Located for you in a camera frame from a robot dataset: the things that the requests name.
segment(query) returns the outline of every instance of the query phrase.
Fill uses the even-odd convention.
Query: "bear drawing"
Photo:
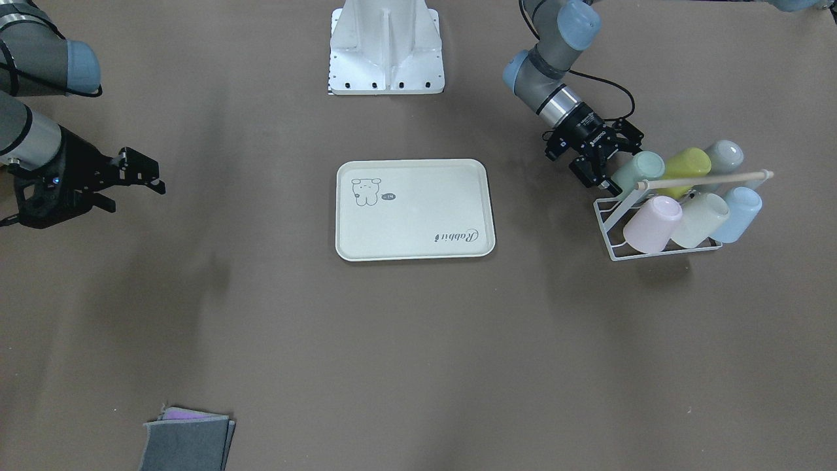
[[[380,191],[381,179],[354,179],[352,192],[355,194],[358,206],[374,206],[377,204],[377,192]]]

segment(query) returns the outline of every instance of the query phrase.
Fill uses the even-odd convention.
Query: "rectangular tray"
[[[486,256],[488,176],[473,159],[381,160],[337,171],[335,248],[348,261]]]

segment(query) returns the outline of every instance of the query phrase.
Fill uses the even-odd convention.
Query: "plastic cup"
[[[706,149],[706,155],[712,162],[710,175],[729,175],[735,173],[744,163],[744,151],[733,141],[722,140],[715,142]],[[701,193],[715,193],[721,184],[699,185],[695,189]]]
[[[682,217],[679,203],[668,196],[655,196],[646,201],[625,225],[625,241],[643,253],[662,252]]]
[[[727,191],[724,201],[730,207],[730,219],[710,237],[725,244],[731,244],[741,238],[744,231],[756,219],[762,210],[762,198],[747,187],[737,187]]]
[[[634,158],[614,172],[612,180],[622,189],[622,193],[616,198],[622,201],[628,197],[638,182],[659,179],[663,173],[665,173],[665,162],[662,157],[650,151],[637,153]]]
[[[712,161],[706,152],[699,148],[687,148],[681,153],[665,161],[665,174],[663,180],[672,179],[693,179],[705,177],[712,169]],[[670,196],[674,199],[682,198],[688,193],[691,186],[678,186],[674,188],[661,188],[658,194]]]
[[[683,204],[683,221],[671,235],[678,246],[693,249],[730,219],[730,207],[714,193],[701,193]]]

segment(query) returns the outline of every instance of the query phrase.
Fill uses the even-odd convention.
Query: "brown table surface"
[[[0,468],[134,469],[164,403],[239,421],[228,469],[837,466],[837,28],[765,4],[605,2],[576,68],[628,86],[645,148],[719,138],[777,177],[721,251],[611,262],[567,160],[501,72],[511,1],[430,3],[447,90],[326,95],[334,2],[41,6],[88,42],[99,99],[25,100],[169,191],[0,231]],[[567,80],[603,116],[618,91]],[[351,160],[476,158],[496,250],[352,265]],[[0,177],[0,210],[14,212]]]

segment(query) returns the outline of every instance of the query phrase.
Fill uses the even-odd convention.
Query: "blue joint cap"
[[[509,87],[511,93],[515,92],[517,74],[520,74],[523,62],[526,61],[527,57],[529,57],[529,51],[522,50],[521,52],[517,53],[515,58],[512,59],[511,62],[509,62],[509,65],[506,66],[506,69],[503,70],[503,81],[506,83],[506,86]]]
[[[581,0],[569,0],[558,12],[558,31],[575,50],[586,50],[602,28],[602,19]]]
[[[774,7],[783,12],[798,12],[806,8],[811,8],[817,4],[819,0],[768,0]]]
[[[67,88],[93,93],[99,89],[102,74],[95,52],[81,41],[67,41]]]

